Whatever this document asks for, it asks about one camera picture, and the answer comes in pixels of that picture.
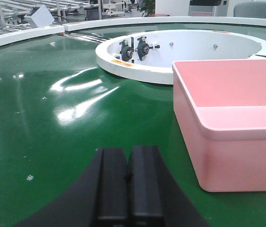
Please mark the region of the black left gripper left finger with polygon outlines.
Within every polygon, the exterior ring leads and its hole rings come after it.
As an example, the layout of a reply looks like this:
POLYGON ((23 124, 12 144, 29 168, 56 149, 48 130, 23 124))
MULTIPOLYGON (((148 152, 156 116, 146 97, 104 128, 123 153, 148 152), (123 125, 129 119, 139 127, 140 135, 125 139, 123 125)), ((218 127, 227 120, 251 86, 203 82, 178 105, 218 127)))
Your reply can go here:
POLYGON ((99 148, 82 174, 17 227, 127 227, 127 163, 121 148, 99 148))

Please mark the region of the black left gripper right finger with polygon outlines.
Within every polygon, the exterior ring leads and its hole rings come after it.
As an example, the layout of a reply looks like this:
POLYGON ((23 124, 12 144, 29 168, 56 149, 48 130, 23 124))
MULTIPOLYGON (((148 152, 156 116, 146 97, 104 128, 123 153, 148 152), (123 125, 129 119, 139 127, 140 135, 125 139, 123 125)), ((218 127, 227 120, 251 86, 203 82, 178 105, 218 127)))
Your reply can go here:
POLYGON ((168 170, 157 146, 134 146, 129 157, 132 227, 207 227, 168 170))

